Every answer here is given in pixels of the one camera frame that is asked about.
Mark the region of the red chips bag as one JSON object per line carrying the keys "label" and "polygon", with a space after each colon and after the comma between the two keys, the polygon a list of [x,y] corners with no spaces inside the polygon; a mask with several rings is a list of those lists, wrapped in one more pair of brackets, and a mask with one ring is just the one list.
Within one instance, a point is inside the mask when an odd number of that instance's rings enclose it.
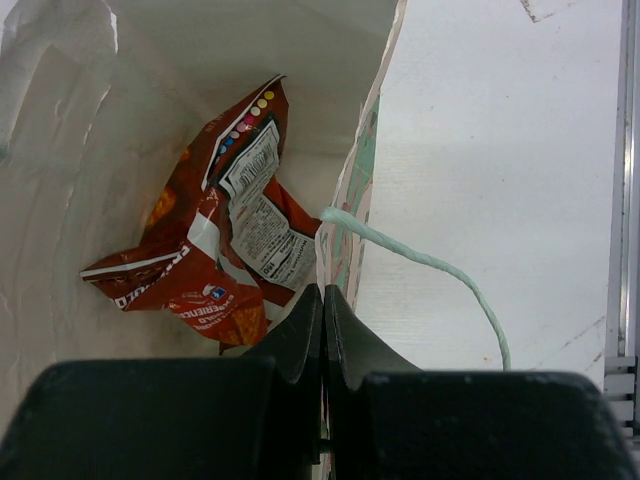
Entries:
{"label": "red chips bag", "polygon": [[319,221],[277,179],[289,103],[275,76],[199,132],[139,244],[81,272],[123,311],[169,310],[222,349],[267,333],[316,261]]}

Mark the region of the green paper bag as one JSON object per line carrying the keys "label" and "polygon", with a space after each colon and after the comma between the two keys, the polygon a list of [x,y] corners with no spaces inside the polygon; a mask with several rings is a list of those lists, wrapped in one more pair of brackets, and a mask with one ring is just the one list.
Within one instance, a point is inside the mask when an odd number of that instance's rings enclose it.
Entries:
{"label": "green paper bag", "polygon": [[[367,243],[381,84],[403,1],[19,1],[1,43],[1,442],[69,361],[231,358],[314,285],[323,304],[320,456],[331,475],[324,294],[352,311]],[[136,247],[207,123],[280,76],[276,176],[320,225],[316,261],[266,335],[222,349],[169,310],[123,311],[81,272]]]}

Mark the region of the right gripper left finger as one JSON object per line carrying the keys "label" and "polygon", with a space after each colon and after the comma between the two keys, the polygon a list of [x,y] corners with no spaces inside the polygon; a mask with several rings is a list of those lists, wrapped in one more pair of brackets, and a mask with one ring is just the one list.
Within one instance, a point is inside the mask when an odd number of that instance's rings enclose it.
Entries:
{"label": "right gripper left finger", "polygon": [[238,357],[47,368],[2,439],[2,477],[310,478],[320,456],[322,315],[310,285]]}

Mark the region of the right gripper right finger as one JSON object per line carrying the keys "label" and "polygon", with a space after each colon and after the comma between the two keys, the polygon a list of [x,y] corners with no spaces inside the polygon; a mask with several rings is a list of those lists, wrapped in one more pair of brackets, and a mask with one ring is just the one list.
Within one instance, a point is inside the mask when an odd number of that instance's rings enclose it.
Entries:
{"label": "right gripper right finger", "polygon": [[433,371],[324,294],[335,479],[635,479],[604,396],[554,371]]}

